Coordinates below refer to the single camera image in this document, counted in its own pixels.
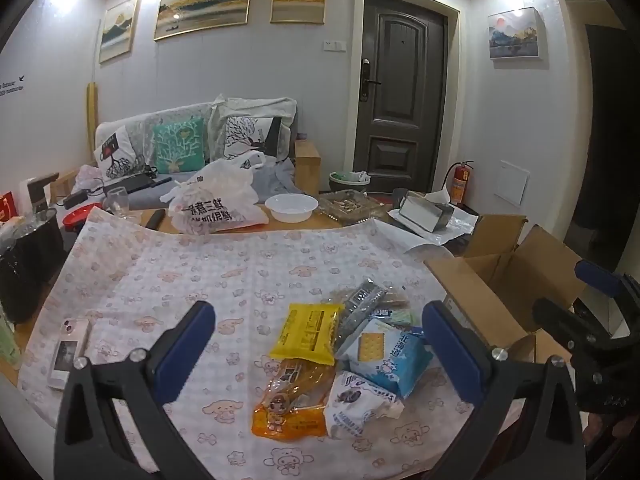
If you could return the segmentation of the blue cracker packet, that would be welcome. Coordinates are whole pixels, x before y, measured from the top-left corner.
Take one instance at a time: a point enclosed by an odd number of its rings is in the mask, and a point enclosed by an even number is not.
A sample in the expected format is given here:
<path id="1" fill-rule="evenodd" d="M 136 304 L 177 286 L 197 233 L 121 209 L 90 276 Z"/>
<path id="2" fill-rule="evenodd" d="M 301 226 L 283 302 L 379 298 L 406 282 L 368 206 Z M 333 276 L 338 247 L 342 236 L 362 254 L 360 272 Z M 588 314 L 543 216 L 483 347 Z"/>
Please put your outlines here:
<path id="1" fill-rule="evenodd" d="M 347 337 L 335 357 L 352 373 L 405 399 L 434 354 L 418 336 L 371 318 Z"/>

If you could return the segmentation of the white blue cookie packet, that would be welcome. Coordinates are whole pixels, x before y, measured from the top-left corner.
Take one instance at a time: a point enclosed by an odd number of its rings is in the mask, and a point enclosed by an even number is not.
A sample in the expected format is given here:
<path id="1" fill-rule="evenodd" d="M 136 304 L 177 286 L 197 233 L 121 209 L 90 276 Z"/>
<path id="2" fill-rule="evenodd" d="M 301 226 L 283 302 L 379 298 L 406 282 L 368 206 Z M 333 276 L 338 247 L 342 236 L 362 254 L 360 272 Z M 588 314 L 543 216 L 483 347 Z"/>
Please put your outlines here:
<path id="1" fill-rule="evenodd" d="M 335 440 L 361 438 L 370 420 L 398 419 L 404 409 L 395 393 L 341 370 L 335 375 L 323 410 L 326 433 Z"/>

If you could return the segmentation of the orange chicken foot packet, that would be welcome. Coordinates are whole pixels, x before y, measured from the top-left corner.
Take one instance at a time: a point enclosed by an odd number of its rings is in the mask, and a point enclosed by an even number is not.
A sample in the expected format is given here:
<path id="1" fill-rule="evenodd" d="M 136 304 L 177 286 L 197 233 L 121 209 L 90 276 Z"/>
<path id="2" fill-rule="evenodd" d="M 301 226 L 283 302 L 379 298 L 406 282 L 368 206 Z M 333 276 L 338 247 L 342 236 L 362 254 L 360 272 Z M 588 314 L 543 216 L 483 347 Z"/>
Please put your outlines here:
<path id="1" fill-rule="evenodd" d="M 252 416 L 252 434 L 278 441 L 325 437 L 324 409 L 335 367 L 283 360 Z"/>

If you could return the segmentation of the grey silver snack packet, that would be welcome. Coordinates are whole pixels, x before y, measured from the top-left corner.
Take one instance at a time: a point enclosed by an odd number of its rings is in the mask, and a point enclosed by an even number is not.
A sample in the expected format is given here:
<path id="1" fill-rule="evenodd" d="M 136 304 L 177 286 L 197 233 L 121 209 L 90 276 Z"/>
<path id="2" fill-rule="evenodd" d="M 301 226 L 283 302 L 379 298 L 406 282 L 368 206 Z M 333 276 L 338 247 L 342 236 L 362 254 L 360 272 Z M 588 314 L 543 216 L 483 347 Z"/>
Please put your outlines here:
<path id="1" fill-rule="evenodd" d="M 378 307 L 390 292 L 388 288 L 364 280 L 343 302 L 338 317 L 334 348 L 340 348 L 345 340 Z"/>

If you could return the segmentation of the yellow snack packet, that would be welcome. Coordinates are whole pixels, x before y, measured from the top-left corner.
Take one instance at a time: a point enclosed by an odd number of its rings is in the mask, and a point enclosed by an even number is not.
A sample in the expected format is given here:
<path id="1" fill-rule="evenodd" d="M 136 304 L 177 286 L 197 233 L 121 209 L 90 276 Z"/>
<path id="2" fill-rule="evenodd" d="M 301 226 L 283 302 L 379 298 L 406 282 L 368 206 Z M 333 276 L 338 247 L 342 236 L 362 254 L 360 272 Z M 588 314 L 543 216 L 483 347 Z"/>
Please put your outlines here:
<path id="1" fill-rule="evenodd" d="M 342 304 L 290 304 L 270 358 L 333 366 L 333 345 L 343 310 Z"/>

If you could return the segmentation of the green white candy stick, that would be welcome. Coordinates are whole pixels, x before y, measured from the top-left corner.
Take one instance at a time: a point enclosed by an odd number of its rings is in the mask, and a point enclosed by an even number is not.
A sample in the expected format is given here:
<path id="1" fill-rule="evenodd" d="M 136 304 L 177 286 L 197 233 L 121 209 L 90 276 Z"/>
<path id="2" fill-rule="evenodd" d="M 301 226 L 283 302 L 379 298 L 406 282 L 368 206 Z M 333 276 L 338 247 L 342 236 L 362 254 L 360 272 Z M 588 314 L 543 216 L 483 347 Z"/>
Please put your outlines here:
<path id="1" fill-rule="evenodd" d="M 413 326 L 412 313 L 410 309 L 390 310 L 390 324 L 400 328 L 410 328 Z"/>

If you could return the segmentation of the cardboard box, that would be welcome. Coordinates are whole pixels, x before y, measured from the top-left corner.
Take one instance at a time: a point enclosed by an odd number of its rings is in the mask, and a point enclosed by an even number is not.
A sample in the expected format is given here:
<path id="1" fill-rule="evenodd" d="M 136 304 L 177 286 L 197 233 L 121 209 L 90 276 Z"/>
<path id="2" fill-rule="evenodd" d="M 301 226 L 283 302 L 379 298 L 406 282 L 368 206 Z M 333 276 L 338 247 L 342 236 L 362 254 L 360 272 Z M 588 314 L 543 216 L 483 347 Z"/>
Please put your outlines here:
<path id="1" fill-rule="evenodd" d="M 585 289 L 576 278 L 580 257 L 541 226 L 521 232 L 524 216 L 478 218 L 463 254 L 427 261 L 446 290 L 445 304 L 484 344 L 509 351 L 513 359 L 542 363 L 570 359 L 533 317 L 536 300 L 548 298 L 568 310 Z"/>

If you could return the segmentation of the pink patterned tablecloth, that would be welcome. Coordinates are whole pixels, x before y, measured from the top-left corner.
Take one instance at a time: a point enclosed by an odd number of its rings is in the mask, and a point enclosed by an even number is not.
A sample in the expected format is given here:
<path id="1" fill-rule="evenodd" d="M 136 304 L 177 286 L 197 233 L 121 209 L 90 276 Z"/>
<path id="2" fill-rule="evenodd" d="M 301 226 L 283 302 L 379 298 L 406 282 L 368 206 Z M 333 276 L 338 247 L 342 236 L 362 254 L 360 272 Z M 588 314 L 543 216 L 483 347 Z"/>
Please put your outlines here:
<path id="1" fill-rule="evenodd" d="M 269 352 L 291 304 L 371 280 L 405 292 L 420 312 L 445 295 L 427 269 L 442 248 L 370 220 L 328 230 L 211 236 L 149 231 L 94 212 L 37 318 L 18 388 L 46 421 L 61 393 L 48 384 L 58 333 L 69 318 L 91 324 L 86 355 L 125 359 L 152 346 L 198 300 L 216 311 L 213 337 L 168 415 L 218 479 L 385 479 L 432 466 L 469 418 L 446 373 L 432 363 L 398 419 L 372 422 L 356 440 L 278 442 L 250 430 L 278 364 Z"/>

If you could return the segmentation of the red fire extinguisher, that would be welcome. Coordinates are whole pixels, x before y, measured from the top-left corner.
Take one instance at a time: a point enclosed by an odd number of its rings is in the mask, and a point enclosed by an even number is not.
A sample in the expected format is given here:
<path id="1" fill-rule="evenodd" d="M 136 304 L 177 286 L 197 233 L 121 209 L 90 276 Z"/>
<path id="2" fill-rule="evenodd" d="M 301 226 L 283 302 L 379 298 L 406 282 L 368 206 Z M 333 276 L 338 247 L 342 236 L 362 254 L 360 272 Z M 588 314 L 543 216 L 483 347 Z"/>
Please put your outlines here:
<path id="1" fill-rule="evenodd" d="M 447 170 L 442 187 L 449 193 L 450 203 L 462 204 L 473 171 L 472 159 L 454 162 Z"/>

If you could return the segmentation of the clear snack tray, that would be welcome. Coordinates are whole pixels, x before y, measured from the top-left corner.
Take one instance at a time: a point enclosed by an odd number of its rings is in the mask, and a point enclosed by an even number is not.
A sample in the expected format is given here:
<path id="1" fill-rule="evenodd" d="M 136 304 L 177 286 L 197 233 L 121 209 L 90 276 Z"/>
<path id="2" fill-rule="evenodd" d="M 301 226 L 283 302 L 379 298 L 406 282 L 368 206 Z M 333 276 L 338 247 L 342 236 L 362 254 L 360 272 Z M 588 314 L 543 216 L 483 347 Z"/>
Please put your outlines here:
<path id="1" fill-rule="evenodd" d="M 387 205 L 354 190 L 324 193 L 318 201 L 320 212 L 342 226 L 352 226 L 369 219 L 383 220 L 388 211 Z"/>

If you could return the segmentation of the mountain canvas painting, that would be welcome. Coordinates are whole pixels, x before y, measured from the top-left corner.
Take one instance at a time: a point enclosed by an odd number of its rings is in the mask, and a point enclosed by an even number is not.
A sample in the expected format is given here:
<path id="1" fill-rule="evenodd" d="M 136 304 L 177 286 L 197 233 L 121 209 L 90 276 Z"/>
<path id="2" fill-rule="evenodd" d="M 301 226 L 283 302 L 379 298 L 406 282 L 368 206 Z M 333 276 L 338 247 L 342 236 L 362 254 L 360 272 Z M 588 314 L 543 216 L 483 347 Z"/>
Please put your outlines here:
<path id="1" fill-rule="evenodd" d="M 491 14 L 488 49 L 491 61 L 540 58 L 538 12 L 532 6 Z"/>

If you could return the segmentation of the white printed plastic bag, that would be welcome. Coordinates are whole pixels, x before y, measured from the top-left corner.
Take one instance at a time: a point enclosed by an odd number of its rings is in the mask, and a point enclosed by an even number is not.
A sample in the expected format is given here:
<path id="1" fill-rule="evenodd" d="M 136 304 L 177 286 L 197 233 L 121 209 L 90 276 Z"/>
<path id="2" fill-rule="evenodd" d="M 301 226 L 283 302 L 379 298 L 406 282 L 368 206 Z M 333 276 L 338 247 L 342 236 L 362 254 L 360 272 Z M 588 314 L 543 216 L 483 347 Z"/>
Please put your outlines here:
<path id="1" fill-rule="evenodd" d="M 266 161 L 263 152 L 248 151 L 232 159 L 216 159 L 178 182 L 160 196 L 172 226 L 183 234 L 207 235 L 268 224 L 268 214 L 258 206 L 252 187 L 254 171 Z"/>

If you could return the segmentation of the green waste bin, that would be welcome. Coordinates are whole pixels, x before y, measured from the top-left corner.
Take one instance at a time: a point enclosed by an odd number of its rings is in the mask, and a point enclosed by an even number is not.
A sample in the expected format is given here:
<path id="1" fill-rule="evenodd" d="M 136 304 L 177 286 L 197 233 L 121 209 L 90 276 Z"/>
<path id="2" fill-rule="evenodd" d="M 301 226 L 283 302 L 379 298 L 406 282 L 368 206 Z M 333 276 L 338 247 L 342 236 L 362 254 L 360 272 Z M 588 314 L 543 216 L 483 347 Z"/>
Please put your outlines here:
<path id="1" fill-rule="evenodd" d="M 333 171 L 329 174 L 329 187 L 332 192 L 366 192 L 370 183 L 371 177 L 365 171 Z"/>

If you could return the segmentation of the white plastic bowl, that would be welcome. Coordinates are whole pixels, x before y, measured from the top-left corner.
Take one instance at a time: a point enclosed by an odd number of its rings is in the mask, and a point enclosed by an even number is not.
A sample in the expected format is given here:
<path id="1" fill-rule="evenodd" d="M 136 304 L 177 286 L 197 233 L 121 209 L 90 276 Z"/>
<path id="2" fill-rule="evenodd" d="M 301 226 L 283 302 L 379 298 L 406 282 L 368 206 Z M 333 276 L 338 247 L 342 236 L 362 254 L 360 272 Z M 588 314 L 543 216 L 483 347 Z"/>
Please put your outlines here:
<path id="1" fill-rule="evenodd" d="M 306 194 L 279 194 L 265 201 L 265 207 L 273 218 L 283 223 L 304 222 L 318 206 L 318 200 Z"/>

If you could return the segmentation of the teal tree cushion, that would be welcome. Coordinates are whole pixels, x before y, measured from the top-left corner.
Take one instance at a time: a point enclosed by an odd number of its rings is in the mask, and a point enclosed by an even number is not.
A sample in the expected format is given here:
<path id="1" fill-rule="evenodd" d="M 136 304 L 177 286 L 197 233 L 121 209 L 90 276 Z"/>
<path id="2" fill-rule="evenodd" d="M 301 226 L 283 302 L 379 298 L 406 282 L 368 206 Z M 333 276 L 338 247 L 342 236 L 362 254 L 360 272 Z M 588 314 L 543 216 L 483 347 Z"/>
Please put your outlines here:
<path id="1" fill-rule="evenodd" d="M 154 164 L 160 174 L 198 171 L 205 166 L 201 117 L 154 126 L 153 141 Z"/>

